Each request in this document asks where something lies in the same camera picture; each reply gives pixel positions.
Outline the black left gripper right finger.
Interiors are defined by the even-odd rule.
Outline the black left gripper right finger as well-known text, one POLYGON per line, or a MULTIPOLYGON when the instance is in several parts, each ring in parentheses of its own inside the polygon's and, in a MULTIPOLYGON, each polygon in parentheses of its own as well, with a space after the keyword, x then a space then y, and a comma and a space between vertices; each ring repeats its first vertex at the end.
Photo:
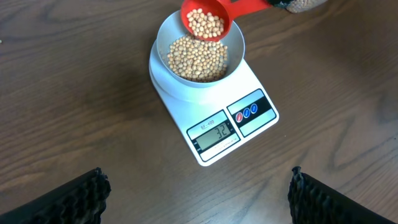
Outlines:
POLYGON ((394 224, 335 189, 292 169, 288 201, 293 224, 394 224))

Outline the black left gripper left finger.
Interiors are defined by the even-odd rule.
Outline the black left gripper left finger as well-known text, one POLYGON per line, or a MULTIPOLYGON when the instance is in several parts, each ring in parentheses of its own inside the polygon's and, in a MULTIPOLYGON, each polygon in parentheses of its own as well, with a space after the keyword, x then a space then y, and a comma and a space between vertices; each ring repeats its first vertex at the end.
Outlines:
POLYGON ((1 215, 1 224, 100 224, 111 192, 99 167, 1 215))

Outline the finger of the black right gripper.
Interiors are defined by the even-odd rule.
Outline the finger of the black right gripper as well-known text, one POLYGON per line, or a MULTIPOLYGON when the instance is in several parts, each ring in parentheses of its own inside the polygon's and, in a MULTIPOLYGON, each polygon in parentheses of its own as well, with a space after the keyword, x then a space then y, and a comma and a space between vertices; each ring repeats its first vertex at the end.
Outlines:
POLYGON ((274 7, 285 9, 289 6, 291 0, 267 0, 267 2, 274 7))

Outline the red measuring scoop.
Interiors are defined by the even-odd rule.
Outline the red measuring scoop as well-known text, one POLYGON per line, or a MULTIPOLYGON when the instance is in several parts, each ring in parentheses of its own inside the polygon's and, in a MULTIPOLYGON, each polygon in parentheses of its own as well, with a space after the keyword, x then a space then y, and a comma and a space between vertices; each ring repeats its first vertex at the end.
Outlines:
POLYGON ((270 7, 266 0, 184 0, 180 16, 194 37, 217 42, 227 35, 235 18, 270 7))

